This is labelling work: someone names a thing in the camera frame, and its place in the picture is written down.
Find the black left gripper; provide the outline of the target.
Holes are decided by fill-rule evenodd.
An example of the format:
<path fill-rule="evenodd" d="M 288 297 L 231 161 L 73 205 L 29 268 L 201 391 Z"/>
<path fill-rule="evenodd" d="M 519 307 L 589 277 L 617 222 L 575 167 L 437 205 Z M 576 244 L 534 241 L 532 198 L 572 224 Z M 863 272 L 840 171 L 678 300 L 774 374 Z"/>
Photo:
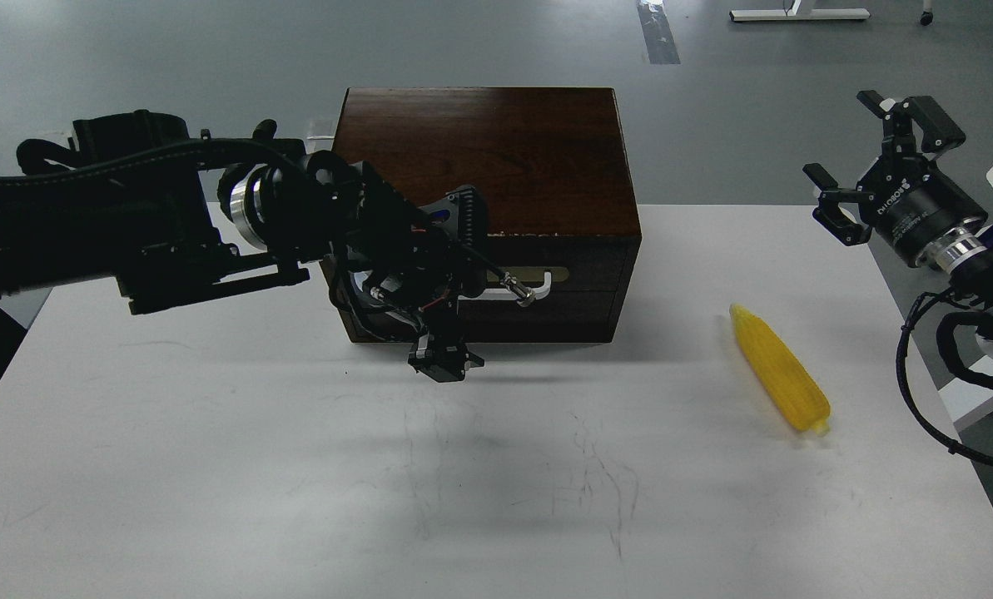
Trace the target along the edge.
<path fill-rule="evenodd" d="M 330 293 L 349 339 L 416 339 L 406 361 L 438 383 L 483 368 L 457 307 L 486 285 L 489 210 L 477 187 L 416 207 L 367 162 L 334 164 L 330 182 L 346 226 L 331 253 Z"/>

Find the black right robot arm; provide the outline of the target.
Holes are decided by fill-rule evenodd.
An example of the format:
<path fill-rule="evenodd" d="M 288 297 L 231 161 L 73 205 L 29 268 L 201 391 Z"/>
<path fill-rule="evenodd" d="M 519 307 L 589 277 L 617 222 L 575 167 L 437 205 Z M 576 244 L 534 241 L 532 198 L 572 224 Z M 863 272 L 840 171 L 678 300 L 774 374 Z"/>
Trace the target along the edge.
<path fill-rule="evenodd" d="M 912 397 L 906 357 L 912 331 L 934 304 L 952 307 L 935 329 L 942 363 L 954 378 L 993 390 L 993 224 L 937 161 L 966 134 L 930 96 L 856 95 L 881 121 L 879 156 L 854 186 L 839 186 L 826 168 L 803 173 L 816 189 L 815 221 L 840 243 L 855 246 L 878 234 L 910 268 L 932 266 L 948 277 L 942 292 L 923 292 L 901 326 L 896 379 L 912 417 L 949 453 L 993 467 L 993 456 L 969 448 L 927 421 Z"/>

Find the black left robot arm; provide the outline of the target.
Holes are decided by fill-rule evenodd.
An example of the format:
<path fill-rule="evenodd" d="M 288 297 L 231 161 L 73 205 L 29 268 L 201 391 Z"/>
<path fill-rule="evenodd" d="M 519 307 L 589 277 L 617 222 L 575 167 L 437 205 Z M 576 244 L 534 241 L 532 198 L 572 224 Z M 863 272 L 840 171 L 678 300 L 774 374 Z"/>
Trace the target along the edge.
<path fill-rule="evenodd" d="M 0 299 L 115 278 L 133 314 L 290 287 L 331 260 L 331 303 L 367 334 L 411 344 L 411 367 L 459 382 L 461 297 L 484 291 L 473 186 L 416 207 L 370 163 L 307 152 L 262 121 L 246 139 L 191 136 L 146 110 L 77 119 L 67 144 L 17 145 L 0 176 Z"/>

